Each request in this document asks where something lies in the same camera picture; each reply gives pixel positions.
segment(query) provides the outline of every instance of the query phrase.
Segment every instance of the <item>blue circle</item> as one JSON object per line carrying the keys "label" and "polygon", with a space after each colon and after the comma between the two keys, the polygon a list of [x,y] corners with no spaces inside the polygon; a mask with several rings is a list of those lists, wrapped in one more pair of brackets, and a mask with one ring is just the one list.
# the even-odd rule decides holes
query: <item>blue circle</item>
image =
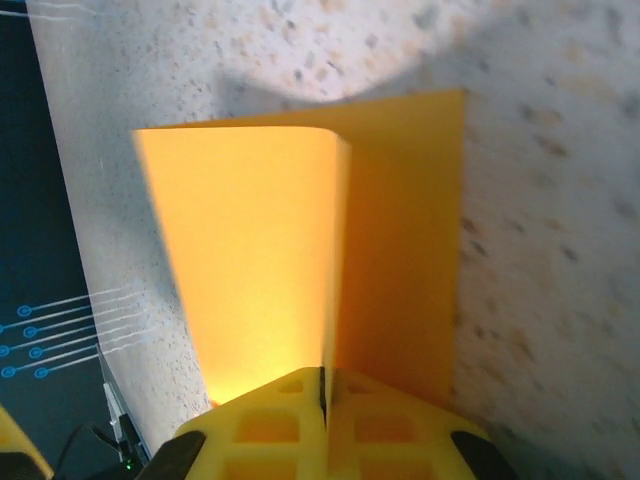
{"label": "blue circle", "polygon": [[44,350],[42,350],[40,347],[33,347],[31,350],[29,350],[29,358],[40,358],[43,353]]}
{"label": "blue circle", "polygon": [[15,367],[4,367],[0,375],[2,378],[11,378],[16,374],[17,370]]}
{"label": "blue circle", "polygon": [[38,368],[35,372],[33,372],[33,376],[36,378],[44,378],[47,375],[49,375],[49,370],[44,367]]}
{"label": "blue circle", "polygon": [[20,305],[17,310],[17,314],[19,317],[26,318],[31,315],[33,309],[29,305]]}
{"label": "blue circle", "polygon": [[36,327],[27,327],[22,331],[22,335],[25,338],[33,338],[38,334],[38,329]]}

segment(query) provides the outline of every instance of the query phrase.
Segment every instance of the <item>speckled white surface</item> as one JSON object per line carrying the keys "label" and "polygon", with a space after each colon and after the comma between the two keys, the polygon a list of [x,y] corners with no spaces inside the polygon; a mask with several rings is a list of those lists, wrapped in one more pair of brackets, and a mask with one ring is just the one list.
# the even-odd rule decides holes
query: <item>speckled white surface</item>
{"label": "speckled white surface", "polygon": [[109,357],[152,450],[207,407],[128,131],[465,87],[456,408],[524,478],[640,478],[637,1],[85,5],[34,36],[90,290],[158,326]]}

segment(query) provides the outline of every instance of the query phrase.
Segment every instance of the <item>yellow plastic part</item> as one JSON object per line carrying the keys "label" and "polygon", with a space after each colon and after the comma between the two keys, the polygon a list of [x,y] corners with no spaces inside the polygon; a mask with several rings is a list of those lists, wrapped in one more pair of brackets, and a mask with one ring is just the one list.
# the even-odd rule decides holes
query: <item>yellow plastic part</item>
{"label": "yellow plastic part", "polygon": [[370,378],[337,370],[330,428],[307,368],[183,425],[205,443],[186,480],[475,480],[450,434],[476,425]]}
{"label": "yellow plastic part", "polygon": [[45,478],[53,476],[47,461],[2,406],[0,406],[0,452],[26,453],[40,468]]}
{"label": "yellow plastic part", "polygon": [[[337,205],[339,215],[346,202],[336,365],[432,403],[449,403],[463,104],[462,92],[448,91],[136,132],[213,400],[223,403],[297,366],[316,366],[318,349],[331,360],[332,345],[318,344],[324,341],[320,317],[331,318],[338,299],[327,299],[324,315],[316,308],[340,279],[327,276],[333,287],[320,285],[331,268],[322,263],[327,257],[315,252],[327,248],[324,235],[335,225],[331,208]],[[337,159],[345,157],[344,151],[336,153],[336,136],[295,140],[287,129],[267,128],[274,126],[327,129],[347,142],[352,148],[347,188],[338,188],[344,172]],[[258,169],[255,175],[247,168],[249,159]],[[287,176],[281,162],[306,170]],[[314,177],[313,169],[324,162],[336,166],[337,178],[321,169]],[[282,175],[268,175],[271,168]],[[249,179],[255,195],[247,195]],[[294,179],[303,188],[285,196]],[[234,191],[231,180],[243,188]],[[342,197],[330,200],[332,185]],[[305,192],[324,198],[318,209]],[[271,202],[271,195],[282,201]],[[252,205],[263,199],[283,209],[278,217],[273,211],[263,217],[265,212]],[[231,208],[224,210],[227,203]],[[292,227],[290,220],[301,212],[310,214],[302,222],[308,229]],[[244,225],[232,217],[245,214]],[[267,235],[274,255],[249,254],[255,239],[271,233],[265,224],[280,228],[271,221],[276,218],[288,219],[283,225],[292,229],[290,242]],[[306,240],[314,229],[322,232],[321,242]],[[227,244],[232,239],[247,248],[234,250]],[[336,242],[339,252],[340,239]],[[233,255],[243,249],[247,254]],[[292,289],[294,271],[300,282]],[[233,308],[230,298],[237,302]]]}

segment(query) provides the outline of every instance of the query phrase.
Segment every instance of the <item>black cable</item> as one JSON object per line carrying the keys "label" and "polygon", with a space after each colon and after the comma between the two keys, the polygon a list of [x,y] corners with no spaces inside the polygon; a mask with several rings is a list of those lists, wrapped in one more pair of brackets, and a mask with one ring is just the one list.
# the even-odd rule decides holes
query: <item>black cable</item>
{"label": "black cable", "polygon": [[110,438],[108,435],[106,435],[102,430],[100,430],[100,427],[98,427],[95,423],[92,423],[92,422],[85,423],[83,425],[80,425],[79,427],[74,428],[71,434],[69,435],[69,437],[67,438],[67,441],[65,442],[64,447],[62,447],[62,452],[60,452],[60,456],[58,457],[55,473],[53,474],[53,478],[51,478],[51,480],[64,480],[64,477],[60,475],[60,471],[62,470],[64,461],[67,459],[67,455],[69,453],[69,449],[71,448],[71,445],[73,444],[73,441],[76,439],[78,434],[84,428],[88,428],[96,437],[98,437],[99,440],[109,445],[116,452],[123,453],[122,446],[118,442]]}

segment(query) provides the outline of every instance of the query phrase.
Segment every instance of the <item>yellow object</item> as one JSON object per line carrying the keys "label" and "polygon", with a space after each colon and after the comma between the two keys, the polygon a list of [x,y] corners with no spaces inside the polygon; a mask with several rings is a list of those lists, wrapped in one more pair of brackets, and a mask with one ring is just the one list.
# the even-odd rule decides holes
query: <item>yellow object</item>
{"label": "yellow object", "polygon": [[214,401],[326,350],[448,404],[462,134],[459,91],[136,132]]}
{"label": "yellow object", "polygon": [[318,379],[317,368],[299,370],[184,424],[176,436],[206,436],[185,480],[476,478],[451,440],[486,439],[474,424],[339,369],[327,432]]}
{"label": "yellow object", "polygon": [[44,457],[33,446],[7,411],[0,406],[0,454],[11,452],[21,452],[29,455],[45,478],[53,476],[53,471]]}

